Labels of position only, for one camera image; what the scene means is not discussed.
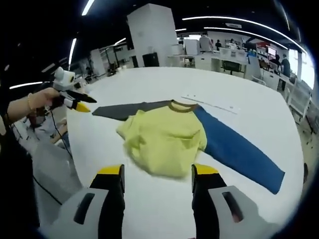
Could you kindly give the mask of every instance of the led light strip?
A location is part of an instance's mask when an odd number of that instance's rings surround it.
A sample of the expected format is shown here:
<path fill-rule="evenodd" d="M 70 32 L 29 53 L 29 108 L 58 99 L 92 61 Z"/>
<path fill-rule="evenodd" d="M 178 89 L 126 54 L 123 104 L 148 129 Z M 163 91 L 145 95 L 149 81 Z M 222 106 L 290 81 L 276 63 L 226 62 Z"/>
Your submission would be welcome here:
<path fill-rule="evenodd" d="M 186 31 L 186 28 L 182 28 L 182 29 L 176 29 L 175 31 Z"/>
<path fill-rule="evenodd" d="M 86 6 L 85 6 L 85 8 L 84 8 L 84 10 L 82 12 L 82 16 L 85 16 L 88 13 L 88 11 L 90 10 L 93 2 L 94 2 L 94 0 L 89 0 L 88 1 L 88 3 L 86 4 Z"/>
<path fill-rule="evenodd" d="M 285 19 L 286 19 L 286 23 L 287 23 L 287 26 L 288 26 L 288 30 L 290 31 L 288 18 L 287 18 L 287 15 L 286 15 L 286 12 L 285 12 L 285 10 L 284 10 L 284 7 L 283 7 L 283 6 L 282 6 L 282 9 L 283 9 L 283 12 L 284 12 L 284 16 L 285 16 Z"/>
<path fill-rule="evenodd" d="M 25 83 L 25 84 L 21 84 L 21 85 L 16 85 L 16 86 L 11 86 L 9 89 L 14 89 L 14 88 L 19 88 L 22 86 L 31 86 L 31 85 L 37 85 L 37 84 L 42 84 L 43 81 L 39 81 L 39 82 L 32 82 L 32 83 Z"/>
<path fill-rule="evenodd" d="M 237 29 L 231 29 L 231 28 L 223 28 L 223 27 L 204 27 L 204 29 L 216 29 L 216 30 L 227 30 L 227 31 L 237 31 L 237 32 L 242 32 L 242 33 L 246 33 L 246 34 L 250 34 L 250 35 L 254 35 L 254 36 L 257 36 L 257 37 L 260 37 L 260 38 L 263 38 L 263 39 L 266 39 L 267 41 L 271 41 L 279 46 L 281 46 L 282 48 L 288 50 L 287 47 L 283 46 L 282 44 L 276 42 L 276 41 L 273 41 L 269 38 L 266 38 L 264 36 L 261 36 L 261 35 L 257 35 L 257 34 L 254 34 L 254 33 L 251 33 L 251 32 L 247 32 L 247 31 L 242 31 L 242 30 L 237 30 Z"/>
<path fill-rule="evenodd" d="M 73 55 L 73 50 L 74 50 L 74 47 L 75 47 L 75 43 L 76 43 L 76 38 L 74 38 L 73 41 L 72 41 L 72 46 L 71 46 L 71 51 L 70 51 L 70 56 L 69 56 L 69 65 L 71 65 L 72 55 Z"/>
<path fill-rule="evenodd" d="M 52 63 L 51 65 L 49 65 L 47 68 L 43 69 L 41 72 L 44 73 L 44 72 L 50 70 L 53 66 L 55 66 L 54 63 Z"/>
<path fill-rule="evenodd" d="M 122 40 L 119 40 L 118 42 L 114 43 L 114 46 L 116 46 L 117 44 L 120 44 L 122 41 L 125 41 L 126 38 L 123 38 Z"/>
<path fill-rule="evenodd" d="M 194 20 L 194 19 L 205 19 L 205 18 L 216 18 L 216 19 L 229 19 L 229 20 L 237 20 L 237 21 L 244 21 L 244 22 L 248 22 L 248 23 L 252 23 L 252 24 L 255 24 L 255 25 L 258 25 L 258 26 L 262 26 L 264 28 L 267 28 L 269 30 L 272 30 L 274 31 L 275 33 L 278 33 L 279 35 L 285 37 L 286 39 L 288 39 L 289 41 L 291 41 L 293 44 L 295 44 L 297 47 L 299 47 L 303 52 L 307 53 L 307 51 L 302 47 L 300 46 L 298 43 L 296 43 L 294 40 L 292 40 L 290 37 L 284 35 L 283 33 L 269 27 L 269 26 L 266 26 L 264 24 L 261 24 L 261 23 L 258 23 L 258 22 L 255 22 L 255 21 L 250 21 L 250 20 L 245 20 L 245 19 L 241 19 L 241 18 L 236 18 L 236 17 L 230 17 L 230 16 L 196 16 L 196 17 L 188 17 L 188 18 L 183 18 L 182 20 L 183 21 L 186 21 L 186 20 Z"/>

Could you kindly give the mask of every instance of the white pillar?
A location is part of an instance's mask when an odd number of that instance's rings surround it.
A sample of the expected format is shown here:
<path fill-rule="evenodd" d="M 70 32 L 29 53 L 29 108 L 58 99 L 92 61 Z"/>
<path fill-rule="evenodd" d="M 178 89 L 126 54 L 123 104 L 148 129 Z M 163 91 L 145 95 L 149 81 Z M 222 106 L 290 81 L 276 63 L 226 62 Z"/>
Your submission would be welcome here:
<path fill-rule="evenodd" d="M 301 70 L 303 66 L 303 58 L 302 58 L 302 53 L 298 52 L 298 68 L 297 68 L 297 77 L 298 80 L 301 81 Z"/>
<path fill-rule="evenodd" d="M 139 67 L 143 55 L 156 52 L 159 66 L 166 66 L 171 46 L 178 44 L 171 9 L 147 4 L 128 15 L 128 23 Z"/>
<path fill-rule="evenodd" d="M 95 49 L 91 51 L 91 60 L 92 60 L 93 68 L 94 68 L 93 71 L 97 76 L 102 76 L 106 74 L 99 49 Z"/>

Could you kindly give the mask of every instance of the desk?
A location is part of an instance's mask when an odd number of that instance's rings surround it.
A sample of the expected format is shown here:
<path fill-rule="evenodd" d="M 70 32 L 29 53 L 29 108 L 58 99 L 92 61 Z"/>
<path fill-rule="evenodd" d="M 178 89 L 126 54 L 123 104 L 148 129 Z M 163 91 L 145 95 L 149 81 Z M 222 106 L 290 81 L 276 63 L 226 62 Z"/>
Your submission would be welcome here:
<path fill-rule="evenodd" d="M 265 152 L 286 172 L 280 192 L 267 189 L 201 152 L 197 163 L 219 170 L 227 185 L 235 185 L 257 205 L 268 222 L 283 225 L 298 205 L 303 187 L 303 153 L 295 121 L 277 92 L 245 79 L 223 73 L 179 67 L 124 70 L 92 85 L 90 95 L 99 106 L 181 101 L 185 93 L 200 94 L 206 102 L 231 103 L 238 114 L 201 104 L 205 110 L 236 130 Z M 191 208 L 191 168 L 183 181 L 152 177 L 140 170 L 123 149 L 113 119 L 68 110 L 71 150 L 79 179 L 89 186 L 105 166 L 125 165 L 124 239 L 195 237 Z"/>
<path fill-rule="evenodd" d="M 222 61 L 232 61 L 244 66 L 244 72 L 246 69 L 246 65 L 248 64 L 248 60 L 238 60 L 236 58 L 223 58 L 219 52 L 212 53 L 203 53 L 199 55 L 169 55 L 168 66 L 178 66 L 182 67 L 181 60 L 179 58 L 194 58 L 195 59 L 195 67 L 196 69 L 208 70 L 220 72 L 221 62 Z"/>
<path fill-rule="evenodd" d="M 262 73 L 262 78 L 266 82 L 267 86 L 275 91 L 278 90 L 279 80 L 286 82 L 286 87 L 290 88 L 290 91 L 292 91 L 292 88 L 295 86 L 289 80 L 289 78 L 287 76 L 284 76 L 283 74 L 279 76 L 275 73 L 266 71 L 264 69 L 261 69 L 261 73 Z"/>

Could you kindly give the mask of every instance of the yellow shirt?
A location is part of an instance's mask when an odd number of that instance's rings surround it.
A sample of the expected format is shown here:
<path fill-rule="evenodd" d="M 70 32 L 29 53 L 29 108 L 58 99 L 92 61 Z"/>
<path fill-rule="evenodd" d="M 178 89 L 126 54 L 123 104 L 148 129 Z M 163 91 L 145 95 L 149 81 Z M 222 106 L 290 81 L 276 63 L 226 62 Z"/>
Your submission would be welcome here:
<path fill-rule="evenodd" d="M 152 111 L 139 110 L 117 128 L 135 163 L 148 173 L 184 177 L 207 139 L 193 113 L 197 105 L 171 103 Z"/>

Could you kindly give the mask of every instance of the computer monitor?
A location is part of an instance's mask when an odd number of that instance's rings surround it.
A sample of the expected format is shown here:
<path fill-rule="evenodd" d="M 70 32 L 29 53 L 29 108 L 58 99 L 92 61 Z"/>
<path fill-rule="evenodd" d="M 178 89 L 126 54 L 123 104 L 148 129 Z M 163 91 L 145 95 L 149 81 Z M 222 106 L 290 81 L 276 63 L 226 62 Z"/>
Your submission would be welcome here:
<path fill-rule="evenodd" d="M 276 56 L 276 54 L 277 54 L 277 51 L 270 46 L 267 46 L 267 52 L 268 52 L 268 54 L 273 55 L 273 56 Z"/>

